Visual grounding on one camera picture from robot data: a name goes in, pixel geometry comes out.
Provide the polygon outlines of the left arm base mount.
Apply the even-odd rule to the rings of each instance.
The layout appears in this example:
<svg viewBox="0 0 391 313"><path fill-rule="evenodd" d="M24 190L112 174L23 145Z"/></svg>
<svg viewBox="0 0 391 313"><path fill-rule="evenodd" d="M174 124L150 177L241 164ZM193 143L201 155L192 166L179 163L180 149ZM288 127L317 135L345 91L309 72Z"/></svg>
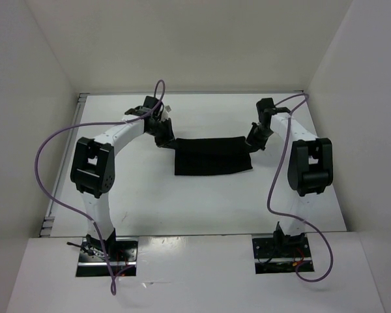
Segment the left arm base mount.
<svg viewBox="0 0 391 313"><path fill-rule="evenodd" d="M77 277L109 276L103 252L88 245L85 238L81 244L66 243L79 249ZM138 260L138 239L118 237L115 246L108 252L111 270L114 275L135 276Z"/></svg>

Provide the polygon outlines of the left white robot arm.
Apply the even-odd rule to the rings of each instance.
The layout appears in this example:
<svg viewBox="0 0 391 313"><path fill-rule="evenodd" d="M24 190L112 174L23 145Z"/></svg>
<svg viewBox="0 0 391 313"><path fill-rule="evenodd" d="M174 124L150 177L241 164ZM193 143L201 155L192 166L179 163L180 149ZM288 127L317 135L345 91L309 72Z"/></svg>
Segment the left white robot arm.
<svg viewBox="0 0 391 313"><path fill-rule="evenodd" d="M109 191L115 182L115 157L132 140L149 134L160 148L174 148L172 122L162 101L147 96L143 105L129 109L120 124L93 138L80 138L75 146L70 179L81 193L85 213L91 217L87 246L101 260L117 252L115 227L109 212Z"/></svg>

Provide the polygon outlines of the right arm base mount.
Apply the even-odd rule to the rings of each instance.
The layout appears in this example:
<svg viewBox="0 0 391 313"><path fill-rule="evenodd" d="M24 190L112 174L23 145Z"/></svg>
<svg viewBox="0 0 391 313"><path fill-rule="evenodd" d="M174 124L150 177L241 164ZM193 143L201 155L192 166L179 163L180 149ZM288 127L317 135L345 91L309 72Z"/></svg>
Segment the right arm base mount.
<svg viewBox="0 0 391 313"><path fill-rule="evenodd" d="M253 237L252 246L257 275L295 273L297 265L300 273L314 272L307 238L302 243L276 248L272 237Z"/></svg>

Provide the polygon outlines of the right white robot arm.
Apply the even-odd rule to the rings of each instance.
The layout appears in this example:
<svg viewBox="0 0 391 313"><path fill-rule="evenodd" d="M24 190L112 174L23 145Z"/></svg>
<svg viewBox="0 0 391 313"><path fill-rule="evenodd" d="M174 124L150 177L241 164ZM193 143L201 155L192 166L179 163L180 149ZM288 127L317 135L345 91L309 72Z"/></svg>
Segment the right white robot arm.
<svg viewBox="0 0 391 313"><path fill-rule="evenodd" d="M305 226L320 232L307 221L308 200L312 195L322 194L333 182L332 142L306 130L293 117L299 108L300 106L292 109L281 107L272 98L261 99L256 104L259 121L252 124L246 138L246 145L251 153L263 151L273 134L284 140L281 159L266 200L268 211L280 218L272 241L272 247L279 256L288 256L295 246L304 242ZM288 160L288 185L297 194L297 204L290 212L276 211L271 207L274 189L285 160Z"/></svg>

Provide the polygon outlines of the black skirt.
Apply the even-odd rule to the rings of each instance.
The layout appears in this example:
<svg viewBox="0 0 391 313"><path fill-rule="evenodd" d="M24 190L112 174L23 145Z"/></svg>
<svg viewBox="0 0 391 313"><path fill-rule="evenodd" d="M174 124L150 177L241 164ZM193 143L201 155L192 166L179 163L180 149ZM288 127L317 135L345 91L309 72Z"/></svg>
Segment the black skirt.
<svg viewBox="0 0 391 313"><path fill-rule="evenodd" d="M251 169L244 136L176 140L176 176L230 175Z"/></svg>

